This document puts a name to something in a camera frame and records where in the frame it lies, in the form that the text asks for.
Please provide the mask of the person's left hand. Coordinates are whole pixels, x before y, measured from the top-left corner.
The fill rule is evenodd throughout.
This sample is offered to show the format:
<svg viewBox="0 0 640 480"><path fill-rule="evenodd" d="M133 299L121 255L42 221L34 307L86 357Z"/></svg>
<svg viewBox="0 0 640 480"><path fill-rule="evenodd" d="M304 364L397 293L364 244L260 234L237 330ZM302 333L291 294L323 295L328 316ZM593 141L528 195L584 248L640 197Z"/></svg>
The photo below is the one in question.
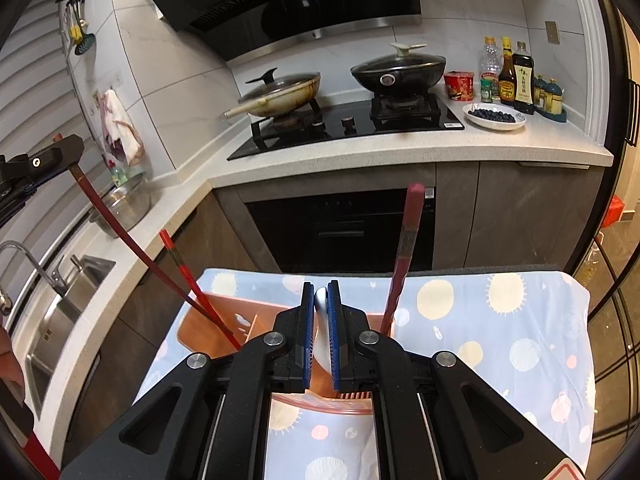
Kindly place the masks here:
<svg viewBox="0 0 640 480"><path fill-rule="evenodd" d="M0 327L0 377L7 382L12 382L21 398L24 398L23 370L13 351L11 338L3 327Z"/></svg>

